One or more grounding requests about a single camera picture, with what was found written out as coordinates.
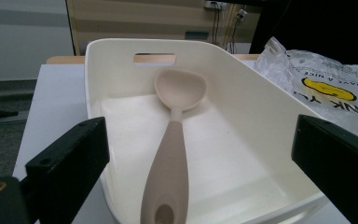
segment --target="tray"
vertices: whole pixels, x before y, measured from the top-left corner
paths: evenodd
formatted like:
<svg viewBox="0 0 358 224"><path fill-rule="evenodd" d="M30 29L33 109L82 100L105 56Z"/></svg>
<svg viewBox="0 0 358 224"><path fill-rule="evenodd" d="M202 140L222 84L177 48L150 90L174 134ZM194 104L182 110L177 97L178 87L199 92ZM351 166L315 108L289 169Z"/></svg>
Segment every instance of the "tray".
<svg viewBox="0 0 358 224"><path fill-rule="evenodd" d="M173 63L135 63L169 54ZM184 113L187 223L295 223L326 202L292 162L298 114L318 117L255 70L207 43L101 39L86 52L89 118L104 116L111 161L101 180L120 223L139 223L150 166L170 111L154 91L167 66L205 76L206 99Z"/></svg>

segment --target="plastic bag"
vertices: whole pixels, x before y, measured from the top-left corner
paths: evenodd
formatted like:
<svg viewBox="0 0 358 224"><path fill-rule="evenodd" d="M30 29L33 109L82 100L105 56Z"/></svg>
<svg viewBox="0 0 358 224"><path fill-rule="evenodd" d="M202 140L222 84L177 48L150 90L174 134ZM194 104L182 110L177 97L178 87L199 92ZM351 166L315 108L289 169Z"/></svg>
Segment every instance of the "plastic bag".
<svg viewBox="0 0 358 224"><path fill-rule="evenodd" d="M322 118L358 135L358 64L305 50L286 50L272 37L255 70Z"/></svg>

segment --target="spoon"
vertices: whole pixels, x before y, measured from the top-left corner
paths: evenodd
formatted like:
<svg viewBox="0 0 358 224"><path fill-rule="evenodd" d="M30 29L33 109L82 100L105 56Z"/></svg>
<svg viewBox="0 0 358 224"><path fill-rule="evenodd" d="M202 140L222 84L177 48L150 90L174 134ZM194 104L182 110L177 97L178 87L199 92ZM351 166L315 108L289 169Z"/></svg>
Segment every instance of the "spoon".
<svg viewBox="0 0 358 224"><path fill-rule="evenodd" d="M155 89L171 110L171 118L146 180L141 223L186 223L188 172L182 113L202 101L207 83L196 73L165 69L156 75Z"/></svg>

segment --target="table surface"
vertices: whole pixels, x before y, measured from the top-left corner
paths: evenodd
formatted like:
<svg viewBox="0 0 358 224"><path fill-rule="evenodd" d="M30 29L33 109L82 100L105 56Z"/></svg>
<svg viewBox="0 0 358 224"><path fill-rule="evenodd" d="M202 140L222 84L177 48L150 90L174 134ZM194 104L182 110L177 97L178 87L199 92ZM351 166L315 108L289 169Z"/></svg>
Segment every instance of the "table surface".
<svg viewBox="0 0 358 224"><path fill-rule="evenodd" d="M237 56L249 66L253 66L257 57L258 55ZM143 62L142 60L149 59L151 58L146 57L139 60ZM84 60L81 56L59 56L49 58L47 64L42 64L13 172L13 176L18 179L26 177L24 167L27 161L73 126L88 119ZM74 223L117 223L106 204L100 180L84 202ZM349 222L329 203L307 223Z"/></svg>

